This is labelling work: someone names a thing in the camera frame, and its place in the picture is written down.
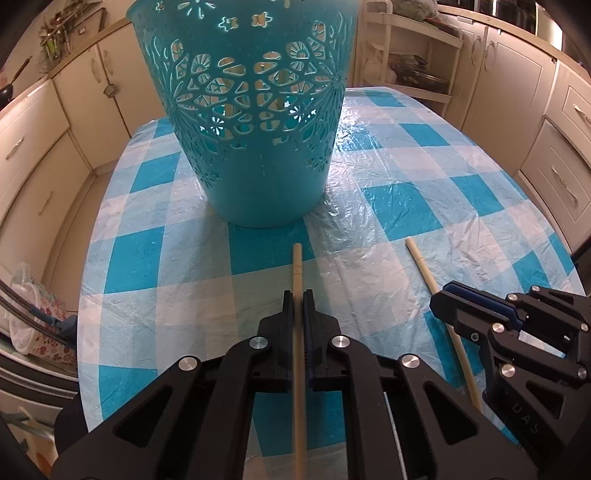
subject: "teal plastic basket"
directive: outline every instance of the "teal plastic basket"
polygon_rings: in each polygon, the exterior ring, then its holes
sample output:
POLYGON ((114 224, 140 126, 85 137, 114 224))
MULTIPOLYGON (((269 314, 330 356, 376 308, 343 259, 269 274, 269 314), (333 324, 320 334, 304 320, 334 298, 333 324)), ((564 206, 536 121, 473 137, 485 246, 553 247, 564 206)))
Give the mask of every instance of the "teal plastic basket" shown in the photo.
POLYGON ((207 198, 264 228, 322 198, 358 0, 138 0, 152 79, 207 198))

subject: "kitchen cabinet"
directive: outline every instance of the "kitchen cabinet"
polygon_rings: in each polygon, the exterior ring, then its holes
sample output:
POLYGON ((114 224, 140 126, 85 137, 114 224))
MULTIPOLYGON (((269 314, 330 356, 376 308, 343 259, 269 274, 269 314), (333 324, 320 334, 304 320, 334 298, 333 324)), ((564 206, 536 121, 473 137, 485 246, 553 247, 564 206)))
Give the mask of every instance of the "kitchen cabinet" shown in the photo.
POLYGON ((456 81, 452 89, 452 99, 445 114, 445 120, 461 130, 476 89, 489 27, 455 15, 443 15, 443 17, 462 32, 462 40, 464 41, 457 65, 456 81))
POLYGON ((544 113, 591 165, 591 85, 562 62, 544 113))
POLYGON ((100 56, 127 130, 133 133, 150 120, 165 116, 152 83, 133 25, 120 28, 99 42, 100 56))
POLYGON ((14 272, 19 262, 41 279, 61 224, 89 175, 69 133, 44 156, 14 199, 0 226, 0 265, 14 272))
POLYGON ((545 120, 521 171, 575 251, 591 232, 589 165, 554 125, 545 120))
POLYGON ((54 77, 72 133, 92 168, 118 160, 130 139, 117 103, 105 93, 109 80, 97 45, 54 77))
POLYGON ((69 126, 51 80, 0 118, 0 223, 29 174, 69 126))
POLYGON ((525 161, 540 129, 555 70, 547 53, 513 35, 488 29, 462 131, 511 176, 525 161))

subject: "kitchen utensil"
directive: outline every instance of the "kitchen utensil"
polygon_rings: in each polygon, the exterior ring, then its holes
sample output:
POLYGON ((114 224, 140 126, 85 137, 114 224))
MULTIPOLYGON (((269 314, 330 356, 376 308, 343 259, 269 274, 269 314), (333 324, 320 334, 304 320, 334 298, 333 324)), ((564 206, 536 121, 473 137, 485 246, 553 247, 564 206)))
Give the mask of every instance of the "kitchen utensil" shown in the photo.
POLYGON ((447 93, 449 81, 429 75, 406 65, 394 67, 399 85, 420 88, 434 93, 447 93))
POLYGON ((17 70, 16 74, 14 74, 14 77, 12 78, 11 82, 9 84, 5 85, 0 90, 0 110, 2 110, 4 107, 6 107, 12 101, 12 94, 14 93, 14 87, 12 84, 20 76, 20 74, 25 69, 25 67, 27 65, 29 65, 29 62, 31 61, 32 57, 33 56, 31 55, 29 58, 27 58, 23 62, 21 67, 17 70))

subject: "chopstick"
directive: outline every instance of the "chopstick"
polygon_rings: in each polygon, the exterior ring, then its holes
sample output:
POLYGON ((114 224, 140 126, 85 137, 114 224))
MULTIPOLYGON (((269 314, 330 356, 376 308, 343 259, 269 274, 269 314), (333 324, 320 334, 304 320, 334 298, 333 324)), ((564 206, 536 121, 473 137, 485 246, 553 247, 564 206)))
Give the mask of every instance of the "chopstick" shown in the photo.
MULTIPOLYGON (((421 271, 421 275, 429 287, 431 291, 431 295, 436 294, 440 289, 423 258, 421 251, 418 249, 417 244, 414 242, 412 237, 407 237, 404 241, 410 254, 413 256, 415 263, 417 264, 418 269, 421 271)), ((454 332, 453 327, 451 325, 445 324, 447 327, 447 332, 452 340, 453 347, 456 351, 457 359, 460 361, 460 367, 462 368, 462 373, 464 374, 464 378, 466 379, 466 386, 468 389, 468 394, 470 395, 470 401, 472 405, 474 405, 481 413, 482 413, 482 400, 480 399, 480 392, 478 391, 478 387, 476 386, 476 380, 474 379, 474 373, 472 372, 472 367, 470 366, 470 361, 468 360, 468 355, 466 354, 466 349, 462 344, 462 339, 460 336, 454 332)))
POLYGON ((304 325, 302 322, 302 248, 293 246, 294 332, 293 332, 293 446, 294 479, 307 480, 307 432, 306 432, 306 366, 304 359, 304 325))

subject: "table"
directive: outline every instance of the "table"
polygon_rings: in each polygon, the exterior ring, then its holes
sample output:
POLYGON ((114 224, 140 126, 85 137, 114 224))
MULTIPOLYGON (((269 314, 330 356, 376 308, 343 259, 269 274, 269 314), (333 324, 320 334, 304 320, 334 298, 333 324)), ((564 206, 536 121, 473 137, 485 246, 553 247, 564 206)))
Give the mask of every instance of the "table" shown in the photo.
MULTIPOLYGON (((213 358, 254 335, 261 318, 281 310, 295 242, 303 244, 305 288, 344 334, 380 355, 416 353, 463 388, 404 245, 409 235, 441 286, 457 280, 503 297, 532 284, 583 294, 558 236, 515 182, 402 93, 347 90, 324 200, 266 230, 218 217, 169 122, 144 125, 113 173, 85 266, 78 351, 89 427, 183 355, 213 358)), ((476 349, 466 346, 483 388, 476 349)), ((308 403, 310 472, 342 478, 340 394, 310 393, 308 403)), ((291 475, 290 410, 289 395, 257 396, 246 461, 253 478, 291 475)))

